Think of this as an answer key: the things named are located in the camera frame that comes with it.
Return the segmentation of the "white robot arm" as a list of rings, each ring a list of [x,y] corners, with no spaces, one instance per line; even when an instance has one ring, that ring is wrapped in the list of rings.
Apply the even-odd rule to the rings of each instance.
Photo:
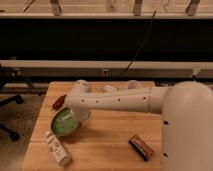
[[[213,171],[213,89],[203,83],[92,93],[80,80],[65,105],[80,118],[92,110],[160,114],[162,171]]]

